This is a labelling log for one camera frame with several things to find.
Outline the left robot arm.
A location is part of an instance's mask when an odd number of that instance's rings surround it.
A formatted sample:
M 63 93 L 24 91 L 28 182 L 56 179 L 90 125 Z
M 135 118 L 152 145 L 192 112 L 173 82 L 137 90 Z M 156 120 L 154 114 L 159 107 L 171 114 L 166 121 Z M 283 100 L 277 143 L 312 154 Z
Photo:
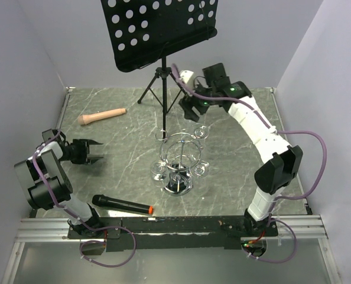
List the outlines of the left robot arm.
M 90 154 L 90 146 L 101 143 L 85 138 L 68 142 L 66 135 L 57 129 L 42 132 L 42 138 L 32 156 L 14 165 L 26 200 L 32 209 L 63 211 L 70 228 L 80 236 L 100 236 L 103 223 L 99 214 L 73 193 L 61 162 L 92 165 L 103 157 Z

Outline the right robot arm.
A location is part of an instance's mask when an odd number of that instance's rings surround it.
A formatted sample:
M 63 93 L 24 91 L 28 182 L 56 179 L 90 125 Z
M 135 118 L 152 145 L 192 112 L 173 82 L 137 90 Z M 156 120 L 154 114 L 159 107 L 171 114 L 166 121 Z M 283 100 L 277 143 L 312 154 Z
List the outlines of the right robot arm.
M 244 213 L 243 226 L 249 235 L 258 235 L 286 186 L 296 177 L 303 151 L 282 138 L 265 118 L 249 88 L 241 81 L 232 83 L 224 65 L 217 63 L 203 69 L 206 86 L 195 84 L 194 73 L 179 71 L 172 64 L 176 82 L 187 92 L 179 101 L 184 118 L 198 122 L 210 106 L 222 107 L 245 131 L 263 162 L 255 172 L 255 195 Z

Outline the chrome wine glass rack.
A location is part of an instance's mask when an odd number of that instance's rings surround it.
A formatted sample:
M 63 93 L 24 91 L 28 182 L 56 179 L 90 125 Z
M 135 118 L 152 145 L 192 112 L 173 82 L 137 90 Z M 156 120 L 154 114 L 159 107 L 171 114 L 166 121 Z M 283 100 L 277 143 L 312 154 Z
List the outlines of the chrome wine glass rack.
M 161 139 L 159 156 L 168 168 L 168 184 L 160 188 L 170 196 L 179 197 L 193 188 L 197 177 L 191 173 L 193 167 L 203 160 L 204 140 L 195 138 L 191 132 L 180 131 L 167 134 Z

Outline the clear wine glass front right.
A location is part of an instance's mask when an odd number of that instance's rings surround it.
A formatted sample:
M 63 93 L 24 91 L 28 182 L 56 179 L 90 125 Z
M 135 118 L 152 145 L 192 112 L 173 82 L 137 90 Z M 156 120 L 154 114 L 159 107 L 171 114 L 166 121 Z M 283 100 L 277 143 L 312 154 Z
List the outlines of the clear wine glass front right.
M 198 162 L 198 164 L 193 167 L 191 173 L 197 178 L 204 178 L 209 174 L 210 164 L 204 160 Z

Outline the beige microphone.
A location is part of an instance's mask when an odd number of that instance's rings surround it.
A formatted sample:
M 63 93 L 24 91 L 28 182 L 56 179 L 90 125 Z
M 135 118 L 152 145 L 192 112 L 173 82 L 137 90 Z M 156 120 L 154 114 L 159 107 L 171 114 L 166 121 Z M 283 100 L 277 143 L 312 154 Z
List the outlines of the beige microphone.
M 89 114 L 89 115 L 81 115 L 77 118 L 77 122 L 80 125 L 88 125 L 90 123 L 104 120 L 107 118 L 112 118 L 112 117 L 117 117 L 120 115 L 123 115 L 126 113 L 125 108 L 119 108 L 119 109 L 112 109 L 109 111 L 104 111 L 104 112 L 98 112 L 95 114 Z

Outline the black microphone orange end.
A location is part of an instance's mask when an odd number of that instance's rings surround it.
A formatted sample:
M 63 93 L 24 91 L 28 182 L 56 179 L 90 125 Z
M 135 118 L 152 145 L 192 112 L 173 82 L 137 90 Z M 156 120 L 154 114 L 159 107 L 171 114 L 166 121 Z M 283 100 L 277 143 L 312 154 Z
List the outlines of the black microphone orange end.
M 93 205 L 105 209 L 113 209 L 118 211 L 128 211 L 133 213 L 152 215 L 154 212 L 153 206 L 144 205 L 121 199 L 110 198 L 105 195 L 94 195 L 92 198 Z

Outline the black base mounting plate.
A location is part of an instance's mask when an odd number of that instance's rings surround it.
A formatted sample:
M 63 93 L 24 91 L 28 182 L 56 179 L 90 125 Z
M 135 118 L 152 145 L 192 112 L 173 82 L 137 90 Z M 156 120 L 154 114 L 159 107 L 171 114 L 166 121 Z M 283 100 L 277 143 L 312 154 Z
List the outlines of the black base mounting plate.
M 100 217 L 100 226 L 121 226 L 133 233 L 136 249 L 193 249 L 222 247 L 240 250 L 250 237 L 276 237 L 278 230 L 268 219 L 254 221 L 244 215 L 188 217 Z

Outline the black perforated music stand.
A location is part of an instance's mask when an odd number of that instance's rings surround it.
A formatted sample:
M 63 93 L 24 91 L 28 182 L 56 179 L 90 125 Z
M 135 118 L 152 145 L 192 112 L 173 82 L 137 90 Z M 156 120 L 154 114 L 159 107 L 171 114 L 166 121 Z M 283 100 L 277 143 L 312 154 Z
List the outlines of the black perforated music stand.
M 167 56 L 216 36 L 218 2 L 102 0 L 116 67 L 128 73 L 161 61 L 153 80 L 162 79 L 162 115 L 167 116 Z

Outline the aluminium frame rail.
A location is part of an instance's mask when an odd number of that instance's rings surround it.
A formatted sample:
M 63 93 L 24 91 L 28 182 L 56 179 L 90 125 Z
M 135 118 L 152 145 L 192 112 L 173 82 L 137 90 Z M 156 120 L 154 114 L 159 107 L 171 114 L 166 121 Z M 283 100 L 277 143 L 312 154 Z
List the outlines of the aluminium frame rail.
M 158 102 L 140 88 L 76 88 L 65 100 L 60 127 L 68 138 L 94 138 L 103 143 L 93 151 L 103 160 L 93 166 L 65 163 L 78 198 L 88 201 L 102 193 L 151 204 L 156 216 L 240 215 L 255 194 L 254 172 L 261 160 L 242 127 L 221 108 L 201 117 L 210 134 L 206 140 L 209 174 L 182 197 L 161 192 L 150 179 L 157 159 L 156 141 L 162 124 L 170 131 L 193 125 L 179 106 L 162 116 Z M 81 115 L 125 108 L 117 117 L 80 125 Z M 224 248 L 140 249 L 103 253 L 101 267 L 80 258 L 77 241 L 65 236 L 64 215 L 39 211 L 19 229 L 19 249 L 12 283 L 339 283 L 330 276 L 332 259 L 322 219 L 308 215 L 304 201 L 279 201 L 275 210 L 279 236 L 267 240 L 269 263 L 248 259 L 242 250 Z

